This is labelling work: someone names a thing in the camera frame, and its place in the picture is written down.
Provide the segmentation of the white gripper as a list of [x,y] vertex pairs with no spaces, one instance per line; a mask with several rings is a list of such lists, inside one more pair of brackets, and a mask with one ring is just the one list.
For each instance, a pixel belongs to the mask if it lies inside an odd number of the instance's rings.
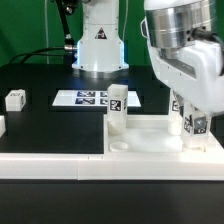
[[[178,59],[162,59],[159,49],[151,46],[146,19],[141,22],[141,32],[158,80],[206,115],[224,114],[224,61],[218,43],[196,40],[179,50]],[[205,116],[194,119],[195,130],[206,128]]]

